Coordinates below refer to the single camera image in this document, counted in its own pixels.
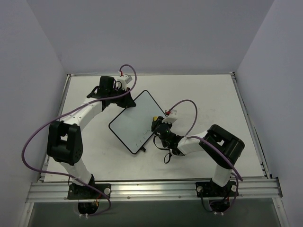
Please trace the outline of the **small black-framed whiteboard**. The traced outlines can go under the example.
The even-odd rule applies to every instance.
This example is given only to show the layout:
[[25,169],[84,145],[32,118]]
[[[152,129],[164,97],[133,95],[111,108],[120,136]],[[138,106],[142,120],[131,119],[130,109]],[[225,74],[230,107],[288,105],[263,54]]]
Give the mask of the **small black-framed whiteboard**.
[[124,109],[108,127],[127,150],[135,155],[153,135],[153,117],[164,117],[165,113],[147,90],[141,92],[134,102],[136,107]]

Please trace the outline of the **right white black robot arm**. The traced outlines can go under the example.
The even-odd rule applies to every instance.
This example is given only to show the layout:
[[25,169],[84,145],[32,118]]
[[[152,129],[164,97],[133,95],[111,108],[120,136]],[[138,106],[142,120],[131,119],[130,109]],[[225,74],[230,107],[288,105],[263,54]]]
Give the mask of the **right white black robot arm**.
[[215,195],[227,190],[232,174],[238,180],[243,178],[235,168],[235,163],[245,148],[244,142],[221,126],[213,124],[207,131],[193,136],[180,136],[171,131],[172,123],[165,122],[161,116],[153,117],[151,131],[167,150],[169,158],[183,157],[195,152],[205,152],[216,163],[210,189]]

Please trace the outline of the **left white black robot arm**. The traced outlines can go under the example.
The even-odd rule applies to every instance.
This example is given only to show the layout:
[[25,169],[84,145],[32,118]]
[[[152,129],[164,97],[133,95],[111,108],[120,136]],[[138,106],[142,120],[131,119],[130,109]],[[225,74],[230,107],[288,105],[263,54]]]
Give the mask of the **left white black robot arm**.
[[82,108],[49,125],[47,155],[64,167],[72,182],[79,185],[78,192],[84,198],[91,198],[96,191],[90,183],[92,174],[82,161],[83,143],[81,131],[110,104],[121,108],[135,107],[136,103],[127,86],[132,81],[130,75],[118,78],[102,76],[99,85],[86,96]]

